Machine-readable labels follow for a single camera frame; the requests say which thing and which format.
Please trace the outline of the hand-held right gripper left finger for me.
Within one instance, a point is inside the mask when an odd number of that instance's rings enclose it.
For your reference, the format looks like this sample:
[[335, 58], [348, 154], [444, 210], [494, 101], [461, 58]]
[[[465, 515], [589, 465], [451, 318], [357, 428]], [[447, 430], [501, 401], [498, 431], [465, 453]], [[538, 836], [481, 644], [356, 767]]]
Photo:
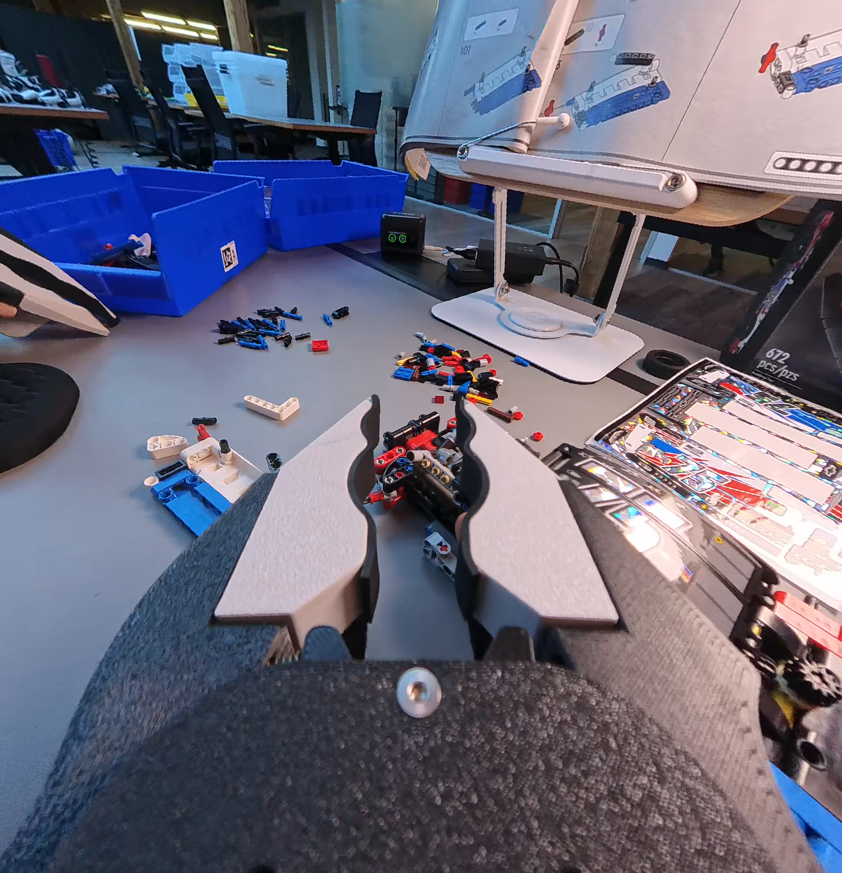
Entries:
[[376, 608], [376, 527], [363, 509], [375, 483], [380, 400], [361, 401], [281, 467], [213, 616], [277, 624], [301, 648], [330, 626], [364, 658]]

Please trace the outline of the blue and white lego assembly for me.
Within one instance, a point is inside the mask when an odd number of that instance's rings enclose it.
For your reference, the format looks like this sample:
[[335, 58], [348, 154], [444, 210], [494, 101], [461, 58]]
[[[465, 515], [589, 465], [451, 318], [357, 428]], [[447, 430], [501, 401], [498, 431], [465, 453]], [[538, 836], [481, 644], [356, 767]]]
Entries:
[[198, 440], [144, 480], [152, 496], [197, 536], [226, 512], [262, 471], [225, 439], [197, 427]]

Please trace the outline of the white L-shaped lego beam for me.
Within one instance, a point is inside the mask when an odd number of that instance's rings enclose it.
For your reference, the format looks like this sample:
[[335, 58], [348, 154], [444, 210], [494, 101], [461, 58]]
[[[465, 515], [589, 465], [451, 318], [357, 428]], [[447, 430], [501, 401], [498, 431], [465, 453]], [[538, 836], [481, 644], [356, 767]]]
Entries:
[[266, 401], [257, 396], [248, 395], [243, 398], [243, 402], [247, 409], [275, 421], [287, 420], [300, 408], [299, 399], [297, 397], [289, 397], [283, 403], [278, 404]]

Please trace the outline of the lego pieces in bin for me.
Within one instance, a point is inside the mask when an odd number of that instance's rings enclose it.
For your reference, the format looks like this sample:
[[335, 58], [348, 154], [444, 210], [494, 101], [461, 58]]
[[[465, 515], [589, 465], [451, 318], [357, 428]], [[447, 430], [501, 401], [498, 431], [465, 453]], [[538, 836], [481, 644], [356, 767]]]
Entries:
[[92, 266], [159, 271], [154, 242], [149, 233], [130, 235], [120, 244], [103, 244], [88, 263]]

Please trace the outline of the partly built lego car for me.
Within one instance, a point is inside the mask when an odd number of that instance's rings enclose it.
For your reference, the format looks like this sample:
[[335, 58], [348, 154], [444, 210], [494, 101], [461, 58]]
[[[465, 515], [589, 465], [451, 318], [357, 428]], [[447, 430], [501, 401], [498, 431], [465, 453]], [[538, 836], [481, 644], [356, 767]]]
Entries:
[[[451, 579], [457, 547], [446, 544], [444, 531], [455, 535], [459, 516], [469, 508], [460, 490], [462, 453], [456, 443], [456, 420], [440, 426], [438, 411], [418, 416], [383, 434], [383, 453], [374, 461], [377, 484], [372, 504], [393, 508], [407, 500], [439, 528], [428, 527], [425, 553]], [[757, 559], [727, 552], [722, 535], [692, 520], [694, 512], [661, 501], [655, 491], [595, 461], [586, 451], [564, 443], [542, 459], [557, 474], [572, 477], [579, 490], [622, 531], [636, 551], [652, 558], [656, 569], [677, 569], [677, 586], [706, 614], [720, 622], [737, 647], [748, 652], [739, 633], [750, 628], [758, 649], [753, 664], [764, 675], [780, 662], [815, 658], [837, 675], [842, 693], [842, 658], [821, 639], [825, 619], [811, 617], [808, 606], [762, 582]], [[786, 715], [783, 692], [773, 679], [762, 680], [759, 714], [767, 754], [788, 807], [824, 871], [842, 871], [842, 792], [833, 788], [842, 768], [842, 697], [805, 715]]]

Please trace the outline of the pile of mixed lego pieces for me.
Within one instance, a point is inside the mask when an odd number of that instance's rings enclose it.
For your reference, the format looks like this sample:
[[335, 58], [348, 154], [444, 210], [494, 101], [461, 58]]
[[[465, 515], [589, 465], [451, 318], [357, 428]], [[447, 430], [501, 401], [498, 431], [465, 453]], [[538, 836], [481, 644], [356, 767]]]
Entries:
[[483, 405], [498, 399], [504, 380], [493, 367], [492, 355], [474, 355], [468, 349], [440, 343], [421, 332], [415, 336], [418, 348], [397, 355], [392, 378], [429, 384], [451, 399], [466, 396]]

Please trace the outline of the black lego box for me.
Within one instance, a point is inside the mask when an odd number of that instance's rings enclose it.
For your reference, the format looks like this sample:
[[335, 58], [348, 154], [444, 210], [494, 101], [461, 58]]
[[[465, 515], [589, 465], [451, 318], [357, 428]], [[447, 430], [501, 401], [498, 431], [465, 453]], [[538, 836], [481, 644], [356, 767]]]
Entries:
[[720, 360], [842, 413], [842, 202], [808, 213]]

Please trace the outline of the lego instruction booklet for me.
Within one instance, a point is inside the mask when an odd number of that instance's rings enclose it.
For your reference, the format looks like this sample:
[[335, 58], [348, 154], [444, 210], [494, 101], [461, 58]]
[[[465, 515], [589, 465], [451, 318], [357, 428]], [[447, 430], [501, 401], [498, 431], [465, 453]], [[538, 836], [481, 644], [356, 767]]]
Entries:
[[401, 151], [591, 191], [842, 199], [842, 1], [441, 2]]

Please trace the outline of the blue plastic crate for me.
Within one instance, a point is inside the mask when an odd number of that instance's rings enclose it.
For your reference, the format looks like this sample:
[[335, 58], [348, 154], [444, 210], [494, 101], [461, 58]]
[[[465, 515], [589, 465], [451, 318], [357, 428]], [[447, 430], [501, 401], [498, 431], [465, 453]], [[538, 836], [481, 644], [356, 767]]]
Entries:
[[36, 137], [54, 169], [58, 171], [78, 169], [73, 151], [73, 141], [59, 129], [36, 129]]

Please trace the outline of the pile of blue black pins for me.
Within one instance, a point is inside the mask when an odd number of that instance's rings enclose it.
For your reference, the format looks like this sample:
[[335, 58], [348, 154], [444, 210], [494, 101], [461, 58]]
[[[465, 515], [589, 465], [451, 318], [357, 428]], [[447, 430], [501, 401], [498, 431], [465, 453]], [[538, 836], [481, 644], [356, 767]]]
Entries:
[[266, 352], [276, 346], [296, 346], [314, 354], [310, 349], [311, 341], [329, 342], [329, 331], [349, 315], [348, 306], [325, 311], [317, 320], [305, 317], [297, 307], [259, 308], [252, 315], [219, 320], [213, 330], [213, 341], [218, 346], [233, 345], [256, 352]]

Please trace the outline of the white book stand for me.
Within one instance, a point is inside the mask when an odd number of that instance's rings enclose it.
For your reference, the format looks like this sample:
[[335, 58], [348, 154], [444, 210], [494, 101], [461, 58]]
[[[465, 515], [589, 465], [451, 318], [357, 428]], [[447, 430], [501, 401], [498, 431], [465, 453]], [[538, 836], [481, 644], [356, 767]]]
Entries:
[[700, 185], [677, 169], [634, 169], [610, 163], [561, 160], [530, 153], [508, 154], [482, 147], [485, 135], [458, 150], [461, 169], [486, 173], [518, 189], [547, 185], [577, 202], [606, 201], [629, 211], [634, 225], [604, 310], [591, 318], [535, 296], [512, 290], [506, 281], [506, 190], [495, 186], [492, 287], [440, 302], [431, 309], [438, 321], [517, 355], [548, 374], [576, 383], [594, 383], [644, 347], [634, 333], [610, 327], [616, 302], [648, 214], [669, 216], [688, 210], [693, 224], [740, 224], [787, 202], [788, 195]]

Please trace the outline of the holographic sticker sheet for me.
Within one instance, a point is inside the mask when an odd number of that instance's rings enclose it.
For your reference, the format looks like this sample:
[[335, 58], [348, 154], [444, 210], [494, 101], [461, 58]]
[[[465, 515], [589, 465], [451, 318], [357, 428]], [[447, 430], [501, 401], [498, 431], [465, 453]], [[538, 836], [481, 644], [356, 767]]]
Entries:
[[842, 416], [704, 359], [597, 431], [608, 470], [673, 496], [842, 612]]

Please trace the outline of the black office chair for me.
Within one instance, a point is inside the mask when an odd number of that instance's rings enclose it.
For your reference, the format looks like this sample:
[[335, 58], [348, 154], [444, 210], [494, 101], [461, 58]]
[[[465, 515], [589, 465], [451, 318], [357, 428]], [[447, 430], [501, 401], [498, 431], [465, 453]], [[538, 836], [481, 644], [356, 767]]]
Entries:
[[349, 159], [353, 162], [377, 167], [376, 158], [376, 130], [382, 104], [383, 93], [356, 91], [350, 124], [352, 126], [367, 127], [373, 134], [364, 137], [352, 137], [348, 140]]
[[201, 65], [182, 67], [185, 81], [191, 90], [197, 106], [208, 124], [218, 160], [237, 160], [240, 156], [237, 143], [237, 128], [227, 117], [218, 103], [211, 85]]

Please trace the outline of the large black power adapter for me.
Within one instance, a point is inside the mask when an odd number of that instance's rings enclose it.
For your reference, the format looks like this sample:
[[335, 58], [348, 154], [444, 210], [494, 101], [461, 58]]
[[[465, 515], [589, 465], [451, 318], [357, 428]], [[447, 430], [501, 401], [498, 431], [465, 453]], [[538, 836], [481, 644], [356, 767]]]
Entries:
[[[487, 278], [493, 276], [494, 248], [492, 239], [481, 239], [475, 256], [475, 266]], [[532, 283], [546, 267], [546, 252], [537, 245], [506, 242], [504, 277], [511, 286]]]

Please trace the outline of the black device with green lights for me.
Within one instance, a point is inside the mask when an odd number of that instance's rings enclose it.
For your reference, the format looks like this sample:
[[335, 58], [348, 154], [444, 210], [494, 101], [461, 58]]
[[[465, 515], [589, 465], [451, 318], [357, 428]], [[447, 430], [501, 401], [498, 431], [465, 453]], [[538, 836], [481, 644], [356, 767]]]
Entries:
[[389, 212], [381, 216], [380, 251], [384, 257], [418, 258], [426, 243], [426, 216]]

